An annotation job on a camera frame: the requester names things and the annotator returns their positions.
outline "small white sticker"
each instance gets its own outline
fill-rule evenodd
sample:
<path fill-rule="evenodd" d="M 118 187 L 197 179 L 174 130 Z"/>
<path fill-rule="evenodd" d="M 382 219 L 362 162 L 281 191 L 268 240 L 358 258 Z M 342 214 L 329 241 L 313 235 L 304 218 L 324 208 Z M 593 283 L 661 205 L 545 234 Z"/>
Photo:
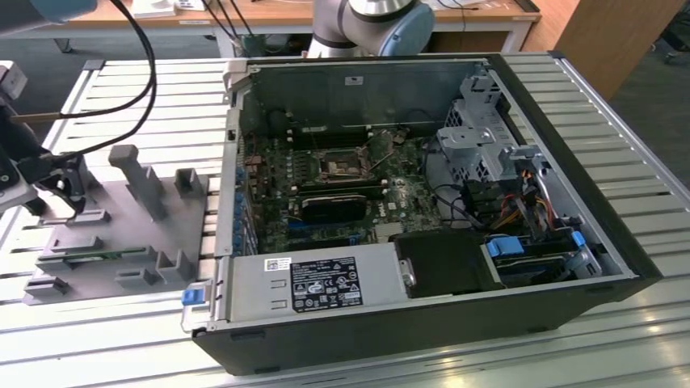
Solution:
<path fill-rule="evenodd" d="M 205 24 L 210 24 L 210 22 L 208 20 L 180 20 L 180 24 L 184 26 L 184 25 L 205 25 Z"/>
<path fill-rule="evenodd" d="M 364 77 L 344 77 L 344 85 L 345 86 L 357 86 L 364 84 Z"/>
<path fill-rule="evenodd" d="M 344 296 L 342 296 L 344 299 L 354 299 L 357 297 L 360 297 L 358 293 L 344 293 Z"/>
<path fill-rule="evenodd" d="M 292 263 L 290 257 L 278 257 L 276 259 L 265 259 L 264 260 L 264 271 L 282 271 L 289 269 L 289 263 Z"/>
<path fill-rule="evenodd" d="M 301 133 L 316 133 L 316 132 L 325 132 L 328 130 L 328 127 L 305 127 L 301 129 Z"/>

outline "slotted metal surface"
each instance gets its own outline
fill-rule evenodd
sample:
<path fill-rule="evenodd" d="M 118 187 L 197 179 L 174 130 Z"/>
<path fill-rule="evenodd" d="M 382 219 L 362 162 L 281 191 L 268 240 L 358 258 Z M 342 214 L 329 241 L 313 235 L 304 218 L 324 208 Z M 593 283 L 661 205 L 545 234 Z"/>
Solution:
<path fill-rule="evenodd" d="M 234 378 L 178 327 L 180 293 L 21 305 L 21 289 L 49 230 L 37 229 L 35 219 L 23 211 L 7 212 L 0 221 L 0 227 L 7 227 L 0 247 L 2 386 L 687 386 L 690 214 L 684 189 L 565 62 L 543 54 L 508 56 L 507 61 L 665 279 L 623 302 L 588 311 L 556 331 Z M 129 139 L 158 176 L 172 175 L 178 167 L 210 174 L 204 255 L 212 252 L 217 221 L 226 111 L 222 62 L 158 61 L 164 98 L 153 119 Z M 107 62 L 99 72 L 81 74 L 63 112 L 116 105 L 136 95 L 145 82 L 142 61 Z M 140 112 L 141 108 L 132 108 L 55 124 L 46 146 L 57 151 L 87 146 L 126 131 Z M 529 141 L 525 128 L 520 130 Z M 107 167 L 105 155 L 106 150 L 86 157 L 93 173 L 99 180 L 122 179 Z M 201 266 L 204 277 L 212 273 L 212 260 L 202 260 Z"/>

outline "power supply label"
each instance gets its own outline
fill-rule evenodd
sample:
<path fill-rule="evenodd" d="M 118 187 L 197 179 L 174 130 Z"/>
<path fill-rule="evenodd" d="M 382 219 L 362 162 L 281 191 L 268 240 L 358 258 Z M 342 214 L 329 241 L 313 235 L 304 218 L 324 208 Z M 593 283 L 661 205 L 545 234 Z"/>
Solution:
<path fill-rule="evenodd" d="M 358 306 L 361 286 L 353 257 L 292 263 L 292 310 L 297 313 Z"/>

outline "floor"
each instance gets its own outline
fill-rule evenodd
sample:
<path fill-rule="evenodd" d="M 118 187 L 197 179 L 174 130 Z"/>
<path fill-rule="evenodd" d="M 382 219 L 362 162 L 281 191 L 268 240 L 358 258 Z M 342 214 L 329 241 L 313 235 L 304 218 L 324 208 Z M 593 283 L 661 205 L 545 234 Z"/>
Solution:
<path fill-rule="evenodd" d="M 690 54 L 665 65 L 669 48 L 656 42 L 655 50 L 637 64 L 611 101 L 648 148 L 690 187 Z"/>
<path fill-rule="evenodd" d="M 218 56 L 216 42 L 202 36 L 152 36 L 149 40 L 156 59 Z M 145 59 L 136 37 L 74 39 L 71 48 L 71 53 L 62 54 L 50 40 L 0 40 L 0 60 L 14 61 L 29 79 L 23 93 L 13 103 L 19 114 L 54 112 L 62 107 L 86 60 Z M 42 139 L 50 124 L 34 124 L 31 128 Z"/>
<path fill-rule="evenodd" d="M 202 36 L 153 37 L 158 59 L 217 57 L 216 42 Z M 61 54 L 50 40 L 0 40 L 0 59 L 15 61 L 29 77 L 29 85 L 14 109 L 19 113 L 53 112 L 69 94 L 81 65 L 87 59 L 144 59 L 138 43 L 130 39 L 78 39 L 74 52 Z M 668 65 L 663 42 L 641 59 L 611 104 L 685 185 L 690 185 L 687 144 L 690 134 L 690 54 Z M 43 137 L 49 124 L 34 126 Z"/>

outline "blue latch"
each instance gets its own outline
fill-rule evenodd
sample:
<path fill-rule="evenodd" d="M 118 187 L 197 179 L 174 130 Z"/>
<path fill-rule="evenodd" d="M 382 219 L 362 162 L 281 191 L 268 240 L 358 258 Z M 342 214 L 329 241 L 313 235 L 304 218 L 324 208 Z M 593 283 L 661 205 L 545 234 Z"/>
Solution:
<path fill-rule="evenodd" d="M 581 235 L 581 233 L 572 232 L 571 236 L 572 236 L 572 241 L 575 241 L 575 244 L 577 244 L 577 247 L 583 247 L 585 244 L 585 241 L 584 241 L 584 236 Z"/>
<path fill-rule="evenodd" d="M 488 254 L 491 257 L 504 255 L 517 255 L 524 253 L 524 248 L 516 237 L 496 237 L 487 244 Z"/>
<path fill-rule="evenodd" d="M 182 291 L 182 306 L 204 304 L 204 289 L 185 289 Z"/>

